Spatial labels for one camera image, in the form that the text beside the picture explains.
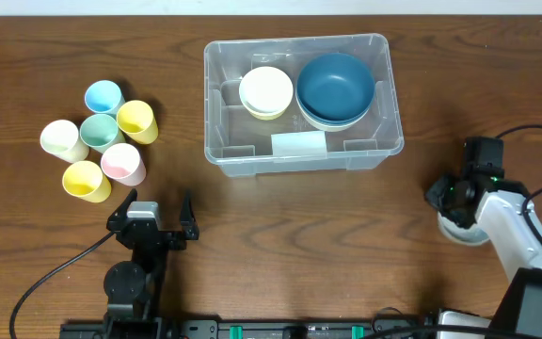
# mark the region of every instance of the clear plastic container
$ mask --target clear plastic container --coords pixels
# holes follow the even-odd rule
[[[300,70],[326,53],[347,53],[367,63],[375,79],[370,111],[352,127],[326,132],[326,153],[274,154],[275,134],[316,131],[295,97],[285,113],[258,120],[242,106],[238,89],[250,70],[271,66],[296,83]],[[295,170],[370,170],[403,149],[388,41],[379,34],[213,41],[204,49],[204,153],[230,177]]]

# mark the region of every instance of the brown wood surface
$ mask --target brown wood surface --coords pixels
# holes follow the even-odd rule
[[[377,32],[391,44],[405,148],[369,171],[230,179],[203,154],[204,46],[212,40]],[[393,306],[491,315],[507,280],[490,246],[445,239],[423,190],[457,170],[462,139],[542,122],[542,17],[0,18],[0,338],[22,293],[105,234],[128,193],[67,195],[68,166],[41,150],[49,121],[89,116],[98,79],[155,103],[160,137],[142,148],[140,200],[177,225],[193,191],[200,241],[173,254],[167,315],[370,318]],[[91,152],[90,159],[99,159]],[[507,175],[542,185],[542,133],[507,138]],[[542,197],[535,201],[542,220]],[[130,252],[108,241],[39,288],[19,338],[57,338],[67,319],[100,319],[105,272]]]

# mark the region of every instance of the yellow cup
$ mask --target yellow cup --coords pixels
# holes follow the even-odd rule
[[[103,202],[112,191],[100,167],[86,160],[75,162],[66,169],[62,185],[68,194],[88,202]]]
[[[150,105],[139,100],[120,107],[117,124],[122,132],[140,144],[153,143],[158,137],[158,125]]]

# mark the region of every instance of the bowl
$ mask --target bowl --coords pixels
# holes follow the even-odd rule
[[[343,53],[312,60],[296,82],[303,116],[325,126],[350,127],[369,111],[374,94],[375,81],[367,65]]]
[[[273,120],[283,114],[292,101],[294,86],[290,77],[274,67],[258,67],[240,82],[242,105],[257,119]]]

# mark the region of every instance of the white bowl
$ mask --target white bowl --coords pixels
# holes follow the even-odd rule
[[[274,67],[248,72],[239,88],[242,105],[257,119],[273,120],[288,108],[294,94],[290,77]]]
[[[315,118],[310,116],[309,113],[302,107],[299,100],[296,100],[296,102],[298,103],[298,108],[300,108],[300,113],[302,113],[302,116],[305,118],[305,120],[308,121],[313,127],[317,128],[319,130],[322,130],[322,131],[326,131],[326,132],[340,132],[340,131],[343,131],[343,130],[351,127],[355,123],[359,122],[361,119],[363,119],[363,117],[365,117],[367,112],[369,112],[369,110],[368,110],[367,112],[363,113],[363,115],[360,116],[355,121],[350,121],[349,123],[345,123],[345,124],[330,125],[330,124],[327,124],[327,123],[324,123],[324,122],[317,121]]]

